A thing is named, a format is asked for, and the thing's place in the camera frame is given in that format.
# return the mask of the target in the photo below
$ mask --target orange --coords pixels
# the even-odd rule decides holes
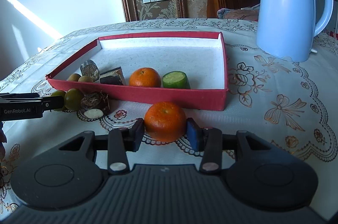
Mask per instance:
[[[173,142],[185,134],[187,117],[176,104],[159,102],[146,112],[144,125],[147,133],[155,140]]]
[[[141,68],[134,71],[129,78],[129,86],[161,87],[161,77],[152,68]]]

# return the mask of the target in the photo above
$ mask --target green fruit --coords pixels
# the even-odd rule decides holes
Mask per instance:
[[[93,79],[90,76],[83,75],[79,78],[79,82],[88,82],[88,83],[93,83]]]
[[[65,94],[65,107],[72,111],[80,110],[83,97],[84,95],[79,89],[70,89]]]
[[[170,72],[163,76],[162,83],[164,88],[190,89],[187,75],[184,72]]]
[[[71,74],[68,77],[67,81],[78,81],[80,77],[81,77],[80,74]]]
[[[62,96],[63,98],[65,98],[65,91],[55,91],[50,96]],[[67,110],[65,106],[63,106],[60,109],[54,109],[54,111],[63,111],[63,110]]]

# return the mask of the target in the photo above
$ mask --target green olive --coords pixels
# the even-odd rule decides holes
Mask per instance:
[[[68,77],[67,81],[78,81],[80,77],[81,77],[80,74],[71,74]]]
[[[65,98],[65,91],[55,91],[50,96],[62,96],[63,98]],[[63,111],[63,110],[67,110],[65,105],[60,109],[54,109],[54,111]]]
[[[93,79],[90,76],[83,75],[79,78],[79,82],[88,82],[88,83],[93,83]]]
[[[79,89],[70,89],[65,94],[65,107],[72,111],[80,110],[83,97],[84,94]]]

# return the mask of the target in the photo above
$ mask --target table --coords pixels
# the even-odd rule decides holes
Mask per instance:
[[[212,126],[224,133],[251,131],[274,145],[305,160],[318,174],[319,185],[311,203],[324,218],[338,210],[338,42],[321,33],[314,39],[318,51],[303,63],[277,59],[256,46],[256,22],[219,19],[157,19],[112,24],[68,34],[28,59],[0,82],[0,92],[37,92],[50,95],[54,89],[45,80],[74,51],[70,46],[99,36],[146,31],[216,31],[224,35],[228,56],[229,94],[223,112],[186,110],[199,126]],[[15,210],[19,201],[11,190],[11,174],[22,161],[84,131],[107,134],[130,127],[144,117],[148,104],[111,101],[113,112],[91,121],[80,112],[45,112],[43,118],[6,121],[0,137],[0,219]],[[200,164],[202,153],[194,152],[186,138],[173,143],[149,136],[137,153],[128,153],[135,163]],[[106,152],[98,152],[97,165],[106,168]],[[232,151],[223,152],[222,167],[234,163]]]

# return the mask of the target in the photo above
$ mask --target pillow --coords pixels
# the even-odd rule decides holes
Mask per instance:
[[[239,19],[239,20],[249,20],[249,21],[258,21],[259,10],[230,10],[230,9],[220,9],[217,11],[217,16],[219,19]]]

